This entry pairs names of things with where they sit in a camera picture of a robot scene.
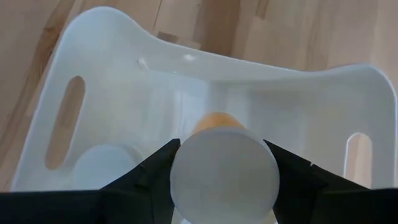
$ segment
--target wooden floor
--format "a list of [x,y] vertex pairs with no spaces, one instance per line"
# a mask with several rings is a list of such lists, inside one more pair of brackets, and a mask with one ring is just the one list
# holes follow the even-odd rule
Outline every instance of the wooden floor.
[[1,190],[10,187],[62,30],[100,5],[169,42],[299,70],[369,62],[398,86],[396,0],[0,0]]

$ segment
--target white plastic bin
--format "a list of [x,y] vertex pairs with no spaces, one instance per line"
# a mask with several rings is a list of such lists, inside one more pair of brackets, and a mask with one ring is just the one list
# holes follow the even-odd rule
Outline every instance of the white plastic bin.
[[[76,75],[86,92],[70,149],[61,167],[48,170],[57,112]],[[364,133],[373,143],[372,187],[394,185],[396,94],[378,69],[301,72],[223,57],[164,42],[120,11],[98,7],[73,20],[60,41],[12,190],[71,189],[73,167],[89,148],[133,150],[138,142],[145,158],[172,138],[184,141],[214,111],[338,175],[347,140]]]

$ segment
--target orange object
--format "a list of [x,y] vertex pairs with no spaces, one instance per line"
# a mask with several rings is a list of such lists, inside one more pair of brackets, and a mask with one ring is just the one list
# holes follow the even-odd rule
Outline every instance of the orange object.
[[245,128],[239,121],[237,121],[233,116],[229,115],[228,113],[210,113],[204,116],[195,128],[192,131],[192,134],[196,134],[199,131],[208,129],[208,128],[215,128],[215,127],[238,127],[238,128]]

